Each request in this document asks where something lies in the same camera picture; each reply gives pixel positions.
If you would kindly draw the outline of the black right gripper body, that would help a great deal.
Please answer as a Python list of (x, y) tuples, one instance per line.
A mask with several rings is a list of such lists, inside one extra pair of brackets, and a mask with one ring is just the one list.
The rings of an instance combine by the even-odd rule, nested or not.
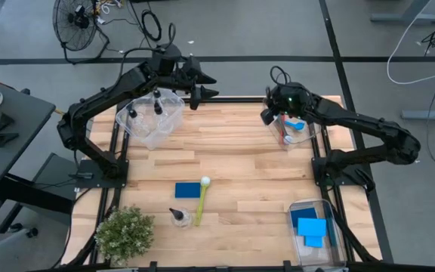
[(266, 108), (274, 116), (285, 114), (291, 117), (311, 117), (313, 115), (313, 95), (301, 83), (290, 82), (266, 88)]

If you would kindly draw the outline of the clear plastic storage tub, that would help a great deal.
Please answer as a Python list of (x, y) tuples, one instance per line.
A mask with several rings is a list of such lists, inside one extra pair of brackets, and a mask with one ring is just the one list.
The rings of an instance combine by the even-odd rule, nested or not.
[[(161, 116), (155, 114), (153, 93), (133, 99), (116, 114), (117, 123), (130, 136), (149, 150), (154, 150), (158, 146), (161, 146), (165, 139), (180, 127), (183, 121), (182, 113), (185, 106), (184, 100), (172, 91), (161, 88), (157, 89), (162, 93), (162, 98), (159, 101), (163, 105), (165, 114)], [(128, 127), (126, 124), (128, 118), (127, 109), (129, 107), (133, 107), (145, 115), (141, 127)]]

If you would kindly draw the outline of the clear plastic organizer bin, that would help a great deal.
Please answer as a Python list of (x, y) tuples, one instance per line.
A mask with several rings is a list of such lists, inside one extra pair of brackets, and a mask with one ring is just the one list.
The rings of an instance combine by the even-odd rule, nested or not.
[(281, 142), (281, 136), (280, 136), (280, 130), (279, 130), (279, 115), (274, 116), (274, 121), (267, 125), (267, 128), (270, 130), (270, 133), (272, 136), (275, 137), (277, 144), (286, 151), (293, 150), (295, 148), (304, 146), (306, 143), (310, 142), (313, 139), (316, 139), (316, 136), (320, 134), (320, 128), (318, 125), (314, 123), (308, 124), (304, 120), (296, 117), (288, 117), (284, 115), (286, 121), (291, 122), (304, 122), (305, 123), (305, 129), (303, 131), (295, 131), (293, 128), (289, 128), (288, 126), (285, 126), (286, 131), (289, 135), (291, 135), (294, 140), (292, 144), (289, 145), (283, 145)]
[(313, 248), (304, 245), (305, 236), (298, 236), (298, 228), (293, 228), (290, 211), (296, 209), (315, 208), (317, 218), (325, 219), (324, 206), (331, 206), (330, 202), (324, 199), (306, 199), (293, 202), (288, 208), (288, 225), (291, 231), (292, 244), (298, 258), (298, 265), (304, 272), (347, 272), (346, 255), (342, 246), (342, 238), (337, 223), (335, 222), (335, 236), (337, 246), (331, 247), (329, 236), (323, 236), (323, 247)]

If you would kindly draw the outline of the black spare gripper finger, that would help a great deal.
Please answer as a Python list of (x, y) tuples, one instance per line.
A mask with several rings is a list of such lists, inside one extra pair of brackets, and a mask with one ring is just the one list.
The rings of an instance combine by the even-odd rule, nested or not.
[(18, 137), (18, 133), (0, 133), (0, 147), (4, 147), (6, 144)]
[(15, 123), (15, 120), (9, 115), (2, 113), (0, 115), (0, 131)]

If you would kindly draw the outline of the grey side table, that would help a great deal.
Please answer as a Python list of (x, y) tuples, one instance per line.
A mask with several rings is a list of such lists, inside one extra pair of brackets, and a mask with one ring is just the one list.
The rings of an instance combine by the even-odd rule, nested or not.
[(62, 221), (64, 215), (71, 214), (75, 199), (72, 192), (75, 181), (70, 175), (76, 167), (71, 161), (52, 153), (31, 181), (10, 173), (14, 163), (50, 119), (55, 106), (2, 84), (0, 92), (3, 95), (0, 115), (5, 113), (15, 120), (0, 133), (19, 134), (18, 138), (0, 147), (0, 208), (8, 199), (16, 202), (0, 225), (0, 233), (10, 227), (24, 206)]

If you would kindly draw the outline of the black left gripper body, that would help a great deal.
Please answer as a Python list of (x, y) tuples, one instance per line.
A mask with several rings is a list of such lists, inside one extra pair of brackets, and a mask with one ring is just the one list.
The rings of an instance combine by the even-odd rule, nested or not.
[(191, 89), (191, 81), (178, 67), (182, 59), (176, 45), (159, 45), (151, 57), (151, 69), (156, 75), (156, 86), (168, 89)]

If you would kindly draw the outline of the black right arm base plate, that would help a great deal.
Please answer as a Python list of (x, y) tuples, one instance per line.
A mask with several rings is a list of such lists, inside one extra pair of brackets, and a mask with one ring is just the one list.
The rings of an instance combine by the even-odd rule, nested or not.
[(360, 176), (357, 174), (359, 167), (350, 165), (342, 170), (333, 170), (326, 167), (326, 158), (312, 158), (311, 165), (316, 183), (324, 181), (327, 185), (361, 185)]

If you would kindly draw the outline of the black floor fan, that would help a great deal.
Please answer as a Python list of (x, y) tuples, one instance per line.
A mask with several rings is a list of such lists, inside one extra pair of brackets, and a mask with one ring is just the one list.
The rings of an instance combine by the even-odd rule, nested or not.
[[(97, 0), (54, 1), (52, 26), (67, 63), (95, 63), (110, 44), (108, 36), (97, 25), (97, 15)], [(86, 49), (93, 42), (97, 32), (103, 34), (105, 42), (95, 57), (81, 60), (68, 58), (68, 51)]]

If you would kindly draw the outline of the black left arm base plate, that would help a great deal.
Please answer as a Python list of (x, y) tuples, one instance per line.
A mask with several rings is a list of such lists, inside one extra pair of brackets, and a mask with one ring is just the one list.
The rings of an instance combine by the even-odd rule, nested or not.
[(75, 175), (77, 188), (123, 188), (127, 184), (128, 161), (100, 165), (82, 160)]

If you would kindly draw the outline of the small green potted plant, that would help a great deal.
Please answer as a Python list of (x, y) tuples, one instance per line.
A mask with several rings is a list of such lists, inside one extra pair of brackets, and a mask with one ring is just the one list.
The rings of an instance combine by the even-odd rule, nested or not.
[(111, 264), (127, 264), (145, 255), (154, 241), (154, 216), (136, 206), (114, 208), (94, 235), (100, 254)]

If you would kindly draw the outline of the green long-handled dish brush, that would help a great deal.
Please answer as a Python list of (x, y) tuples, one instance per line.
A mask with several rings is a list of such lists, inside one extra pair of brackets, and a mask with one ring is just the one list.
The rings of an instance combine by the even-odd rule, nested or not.
[(207, 188), (209, 187), (210, 183), (211, 183), (210, 177), (202, 176), (201, 181), (200, 181), (201, 193), (200, 193), (200, 198), (199, 198), (199, 206), (196, 210), (196, 220), (194, 222), (194, 225), (196, 227), (198, 227), (200, 225), (201, 220), (202, 220), (202, 210), (203, 210), (204, 201), (205, 201), (205, 192), (206, 192)]

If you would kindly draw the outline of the dark blue kitchen sponge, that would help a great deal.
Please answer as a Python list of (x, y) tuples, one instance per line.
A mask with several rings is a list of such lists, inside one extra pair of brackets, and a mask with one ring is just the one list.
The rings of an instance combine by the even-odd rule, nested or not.
[(200, 183), (179, 182), (175, 184), (174, 197), (176, 199), (198, 199), (200, 195)]
[(299, 218), (317, 218), (315, 208), (296, 209), (290, 211), (293, 228), (298, 227)]
[(328, 205), (324, 206), (325, 220), (327, 226), (327, 234), (331, 247), (337, 246), (337, 238), (335, 236), (335, 223), (332, 208)]

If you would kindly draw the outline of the black aluminium rig frame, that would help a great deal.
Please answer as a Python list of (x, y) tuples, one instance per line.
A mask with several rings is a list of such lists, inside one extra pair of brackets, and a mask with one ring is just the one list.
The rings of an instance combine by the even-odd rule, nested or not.
[[(112, 201), (135, 205), (155, 218), (151, 250), (132, 259), (134, 272), (304, 272), (298, 265), (286, 212), (296, 200), (317, 199), (311, 159), (320, 139), (282, 150), (263, 126), (259, 97), (216, 97), (185, 110), (184, 123), (162, 147), (148, 150), (115, 123), (116, 109), (94, 118), (90, 138), (129, 161), (121, 189), (94, 188), (76, 204), (72, 233), (58, 268), (33, 272), (118, 272), (92, 261), (89, 237)], [(203, 224), (170, 222), (174, 184), (211, 176)]]

